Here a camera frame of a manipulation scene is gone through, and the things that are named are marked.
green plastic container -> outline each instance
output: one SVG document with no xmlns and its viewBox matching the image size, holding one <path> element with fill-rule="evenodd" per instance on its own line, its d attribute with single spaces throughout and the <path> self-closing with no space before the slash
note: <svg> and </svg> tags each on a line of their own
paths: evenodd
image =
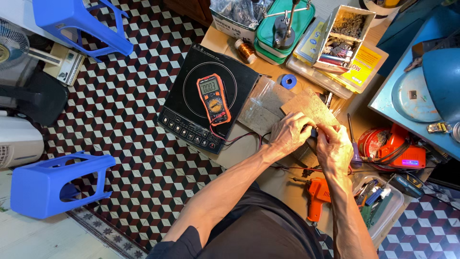
<svg viewBox="0 0 460 259">
<path fill-rule="evenodd" d="M 297 9 L 304 8 L 307 5 L 306 0 L 300 0 L 300 3 L 296 6 Z M 291 10 L 292 9 L 292 1 L 290 0 L 276 0 L 268 14 L 273 14 L 277 12 L 284 12 L 284 10 Z M 256 32 L 256 39 L 259 41 L 260 48 L 263 48 L 265 51 L 269 52 L 273 56 L 277 58 L 286 58 L 295 48 L 297 43 L 299 42 L 300 38 L 304 34 L 305 30 L 307 29 L 308 25 L 313 19 L 315 15 L 315 6 L 312 4 L 309 10 L 298 11 L 294 13 L 294 22 L 292 23 L 292 29 L 295 32 L 295 40 L 292 47 L 286 50 L 279 50 L 273 48 L 273 24 L 278 16 L 272 16 L 265 18 L 262 23 L 257 28 Z"/>
<path fill-rule="evenodd" d="M 267 60 L 270 64 L 272 65 L 281 65 L 284 63 L 284 61 L 286 60 L 286 58 L 288 57 L 284 57 L 284 58 L 279 58 L 273 54 L 271 54 L 270 52 L 268 52 L 267 50 L 263 49 L 260 45 L 259 45 L 259 41 L 257 40 L 257 38 L 254 40 L 254 48 L 256 49 L 256 54 L 258 56 L 260 56 L 261 58 Z"/>
</svg>

blue tape roll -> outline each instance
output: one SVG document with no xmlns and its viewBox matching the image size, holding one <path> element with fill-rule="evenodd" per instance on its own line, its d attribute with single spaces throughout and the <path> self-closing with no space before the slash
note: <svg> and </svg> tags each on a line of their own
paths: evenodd
<svg viewBox="0 0 460 259">
<path fill-rule="evenodd" d="M 293 74 L 287 74 L 281 79 L 281 85 L 290 90 L 297 84 L 297 78 Z"/>
</svg>

black induction cooktop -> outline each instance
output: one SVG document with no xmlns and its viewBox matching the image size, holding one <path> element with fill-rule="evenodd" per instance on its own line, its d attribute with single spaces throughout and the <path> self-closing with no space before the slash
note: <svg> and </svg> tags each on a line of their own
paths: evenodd
<svg viewBox="0 0 460 259">
<path fill-rule="evenodd" d="M 196 81 L 216 73 L 222 79 L 231 121 L 213 127 L 227 139 L 259 73 L 240 61 L 193 43 L 158 117 L 158 124 L 186 142 L 219 154 L 224 141 L 209 131 L 209 120 Z"/>
</svg>

blue table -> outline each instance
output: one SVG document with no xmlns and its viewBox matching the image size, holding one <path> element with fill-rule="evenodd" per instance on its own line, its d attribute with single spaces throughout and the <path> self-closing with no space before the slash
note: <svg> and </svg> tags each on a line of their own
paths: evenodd
<svg viewBox="0 0 460 259">
<path fill-rule="evenodd" d="M 460 14 L 439 6 L 433 12 L 431 18 L 426 20 L 419 32 L 412 40 L 396 66 L 393 68 L 383 85 L 372 98 L 368 107 L 391 121 L 408 129 L 417 136 L 425 139 L 428 143 L 442 149 L 452 157 L 460 160 L 460 143 L 456 142 L 450 134 L 428 134 L 426 127 L 428 123 L 418 123 L 400 115 L 394 108 L 391 100 L 391 91 L 398 78 L 405 73 L 403 70 L 412 62 L 413 45 L 426 40 L 446 37 L 458 29 Z"/>
</svg>

white appliance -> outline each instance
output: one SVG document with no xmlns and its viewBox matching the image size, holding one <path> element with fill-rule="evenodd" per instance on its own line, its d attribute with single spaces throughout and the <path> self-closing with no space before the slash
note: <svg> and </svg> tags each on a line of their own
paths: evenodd
<svg viewBox="0 0 460 259">
<path fill-rule="evenodd" d="M 41 133 L 29 121 L 0 116 L 0 168 L 34 162 L 43 148 Z"/>
</svg>

